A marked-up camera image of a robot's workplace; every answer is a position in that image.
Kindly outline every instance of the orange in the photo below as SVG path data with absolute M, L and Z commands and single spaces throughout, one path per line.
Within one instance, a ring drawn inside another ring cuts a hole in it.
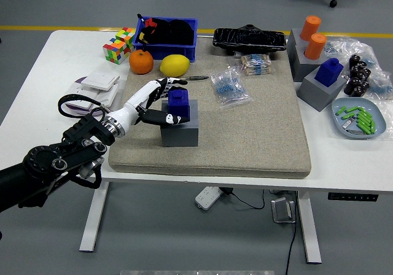
M 147 74 L 153 69 L 153 56 L 148 51 L 135 50 L 128 59 L 131 70 L 135 74 Z

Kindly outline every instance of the gray cube stand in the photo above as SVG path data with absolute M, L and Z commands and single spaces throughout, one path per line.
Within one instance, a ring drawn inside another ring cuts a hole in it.
M 297 96 L 305 103 L 321 112 L 337 97 L 345 85 L 346 79 L 339 76 L 336 82 L 326 87 L 315 79 L 318 69 L 319 68 L 315 69 L 304 78 L 297 91 Z
M 288 54 L 288 59 L 289 63 L 292 64 L 295 60 L 296 56 L 296 47 L 295 46 L 307 46 L 308 41 L 303 40 L 300 37 L 300 34 L 302 33 L 301 28 L 292 28 L 290 30 L 290 34 L 288 37 L 288 42 L 287 42 L 287 54 Z
M 295 46 L 295 58 L 292 63 L 290 63 L 290 71 L 292 73 L 292 78 L 294 82 L 302 82 L 305 76 L 307 76 L 310 72 L 315 70 L 318 66 L 320 66 L 323 62 L 327 60 L 326 54 L 322 51 L 320 57 L 316 60 L 308 59 L 305 56 L 305 51 L 307 46 Z
M 199 140 L 198 100 L 190 100 L 190 119 L 188 123 L 161 127 L 163 147 L 197 147 Z M 168 112 L 168 101 L 161 102 L 162 111 Z

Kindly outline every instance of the clear plastic bag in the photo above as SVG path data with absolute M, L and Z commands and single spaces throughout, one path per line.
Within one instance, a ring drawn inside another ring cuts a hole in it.
M 251 102 L 253 99 L 244 87 L 237 68 L 228 68 L 217 74 L 210 74 L 213 89 L 220 101 L 220 109 Z
M 229 56 L 228 64 L 231 68 L 238 68 L 239 72 L 246 76 L 260 76 L 273 72 L 269 54 Z
M 347 80 L 349 79 L 349 59 L 354 54 L 359 56 L 360 60 L 365 62 L 367 68 L 371 70 L 368 78 L 370 92 L 383 99 L 393 99 L 393 84 L 390 74 L 381 69 L 374 51 L 369 45 L 350 37 L 332 37 L 325 44 L 324 52 L 327 58 L 337 58 L 340 61 L 344 66 L 341 76 Z
M 345 76 L 349 76 L 349 59 L 353 54 L 360 56 L 372 73 L 382 71 L 373 49 L 369 45 L 350 37 L 330 37 L 325 44 L 324 52 L 327 58 L 338 59 L 344 66 L 341 74 Z

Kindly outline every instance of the gray floor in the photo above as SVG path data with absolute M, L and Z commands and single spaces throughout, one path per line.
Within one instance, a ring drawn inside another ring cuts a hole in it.
M 301 28 L 307 15 L 321 31 L 392 33 L 391 0 L 0 0 L 0 26 L 136 26 L 136 14 L 198 18 L 199 28 Z M 1 31 L 0 122 L 33 66 L 50 31 Z M 393 39 L 359 38 L 381 67 L 393 72 Z M 93 191 L 66 184 L 43 208 L 0 214 L 1 274 L 119 274 L 123 269 L 273 270 L 284 274 L 292 225 L 277 225 L 270 201 L 261 211 L 223 197 L 208 212 L 194 197 L 203 186 L 111 184 L 92 254 L 78 251 Z M 262 191 L 236 188 L 248 202 Z M 328 201 L 312 193 L 322 264 L 307 265 L 302 232 L 289 274 L 390 274 L 392 196 L 376 203 Z

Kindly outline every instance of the orange cup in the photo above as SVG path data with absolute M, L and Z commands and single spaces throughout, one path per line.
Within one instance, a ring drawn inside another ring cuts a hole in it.
M 305 56 L 311 60 L 317 60 L 326 44 L 327 38 L 323 34 L 313 34 L 308 42 Z
M 307 16 L 302 33 L 300 34 L 301 39 L 309 41 L 311 36 L 318 31 L 319 25 L 321 25 L 321 19 L 318 16 Z

